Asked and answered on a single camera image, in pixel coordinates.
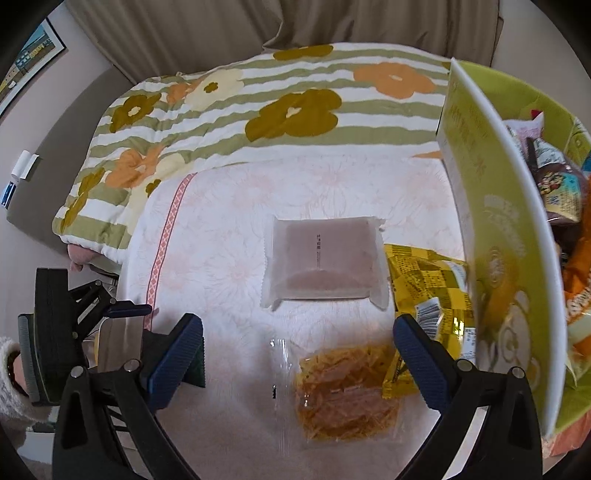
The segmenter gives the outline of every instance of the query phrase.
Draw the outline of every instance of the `striped blanket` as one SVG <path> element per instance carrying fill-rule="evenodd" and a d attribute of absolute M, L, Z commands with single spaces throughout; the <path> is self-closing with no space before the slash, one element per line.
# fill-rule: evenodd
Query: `striped blanket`
<path fill-rule="evenodd" d="M 368 152 L 435 156 L 449 62 L 411 47 L 334 44 L 155 77 L 107 109 L 53 231 L 122 264 L 164 180 L 236 163 Z"/>

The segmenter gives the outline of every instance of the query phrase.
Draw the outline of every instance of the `blue gripper pad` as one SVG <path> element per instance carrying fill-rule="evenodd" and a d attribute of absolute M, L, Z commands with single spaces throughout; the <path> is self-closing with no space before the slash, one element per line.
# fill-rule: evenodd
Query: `blue gripper pad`
<path fill-rule="evenodd" d="M 195 353 L 202 345 L 201 319 L 186 313 L 169 336 L 175 338 L 153 369 L 146 384 L 147 404 L 152 412 L 168 407 Z"/>
<path fill-rule="evenodd" d="M 451 403 L 450 385 L 429 351 L 432 340 L 410 315 L 398 317 L 392 332 L 394 345 L 410 370 L 428 407 L 443 413 Z"/>

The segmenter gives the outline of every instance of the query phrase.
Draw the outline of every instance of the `red trim stripe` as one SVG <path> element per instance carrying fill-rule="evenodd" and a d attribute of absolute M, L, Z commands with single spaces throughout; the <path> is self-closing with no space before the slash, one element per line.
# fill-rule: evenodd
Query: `red trim stripe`
<path fill-rule="evenodd" d="M 174 194 L 173 201 L 170 204 L 170 209 L 168 210 L 168 216 L 166 217 L 166 221 L 164 222 L 164 228 L 162 229 L 160 243 L 158 244 L 158 250 L 156 252 L 156 257 L 154 258 L 154 263 L 152 265 L 152 273 L 150 274 L 150 281 L 148 282 L 148 290 L 146 291 L 146 303 L 148 305 L 152 305 L 153 309 L 155 309 L 156 307 L 156 294 L 158 293 L 158 282 L 160 281 L 160 272 L 162 270 L 162 264 L 164 263 L 166 251 L 168 250 L 168 243 L 173 233 L 174 223 L 177 219 L 178 210 L 181 206 L 181 202 L 183 201 L 184 194 L 187 191 L 187 187 L 189 186 L 189 183 L 191 183 L 191 180 L 195 175 L 196 173 L 191 173 L 187 175 L 183 179 L 183 181 L 178 185 L 177 191 Z M 154 312 L 144 317 L 144 328 L 152 330 L 153 317 Z"/>

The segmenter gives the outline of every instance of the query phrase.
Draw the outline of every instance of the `wristwatch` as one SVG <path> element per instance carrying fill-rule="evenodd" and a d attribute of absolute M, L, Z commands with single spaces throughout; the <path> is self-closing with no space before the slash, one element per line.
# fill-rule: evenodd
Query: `wristwatch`
<path fill-rule="evenodd" d="M 21 395 L 28 397 L 29 395 L 27 395 L 27 392 L 24 391 L 24 389 L 22 388 L 22 386 L 16 381 L 15 377 L 14 377 L 14 361 L 18 358 L 18 356 L 20 355 L 20 352 L 13 352 L 10 355 L 8 355 L 8 360 L 7 360 L 7 370 L 8 370 L 8 378 L 10 379 L 10 383 L 12 384 L 12 387 L 19 392 Z"/>

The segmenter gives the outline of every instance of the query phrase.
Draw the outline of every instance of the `beige curtain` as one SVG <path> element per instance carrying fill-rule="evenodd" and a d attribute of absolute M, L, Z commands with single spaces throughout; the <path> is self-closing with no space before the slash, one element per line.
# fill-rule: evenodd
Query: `beige curtain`
<path fill-rule="evenodd" d="M 401 43 L 490 65 L 499 0 L 67 0 L 130 80 L 194 73 L 263 50 Z"/>

